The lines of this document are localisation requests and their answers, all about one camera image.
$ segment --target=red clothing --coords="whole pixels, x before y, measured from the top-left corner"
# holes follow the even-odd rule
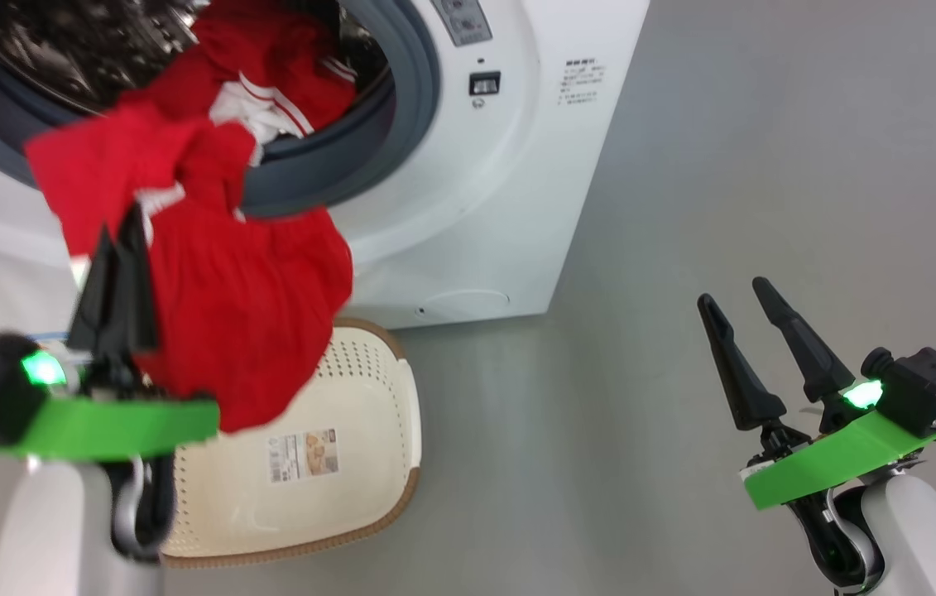
[[[134,358],[173,395],[213,395],[233,431],[276,418],[309,381],[353,281],[327,210],[238,215],[246,169],[272,126],[309,135],[354,86],[330,34],[276,0],[214,0],[193,31],[199,45],[151,86],[26,151],[71,256],[142,204],[161,348]]]

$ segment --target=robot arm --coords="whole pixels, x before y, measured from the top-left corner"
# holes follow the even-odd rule
[[[118,501],[111,475],[99,465],[52,463],[29,471],[0,533],[0,596],[160,596],[157,551],[165,533],[153,532],[151,544],[118,538],[119,512],[131,512]]]
[[[762,453],[741,472],[756,508],[790,509],[838,594],[936,596],[936,492],[905,474],[936,439],[936,351],[895,361],[877,348],[862,366],[872,381],[851,392],[853,375],[769,280],[754,287],[807,398],[823,403],[816,439],[783,424],[785,404],[744,359],[717,302],[699,297],[733,422],[762,429]],[[836,492],[855,478],[864,486]]]

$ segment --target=product label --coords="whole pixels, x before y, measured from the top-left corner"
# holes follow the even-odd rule
[[[310,430],[268,440],[270,483],[289,483],[338,471],[335,429]]]
[[[563,80],[559,82],[557,105],[589,104],[597,101],[607,67],[596,58],[567,60]]]

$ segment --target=plastic laundry basket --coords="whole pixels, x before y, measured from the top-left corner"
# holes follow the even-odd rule
[[[340,320],[280,418],[179,449],[165,565],[247,565],[368,538],[408,505],[420,454],[400,346],[373,324]]]

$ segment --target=washing machine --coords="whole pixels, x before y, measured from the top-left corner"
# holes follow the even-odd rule
[[[648,2],[299,3],[368,74],[342,120],[268,144],[245,214],[328,206],[347,314],[387,328],[545,312]],[[0,0],[0,328],[58,332],[77,295],[22,143],[145,84],[205,5]]]

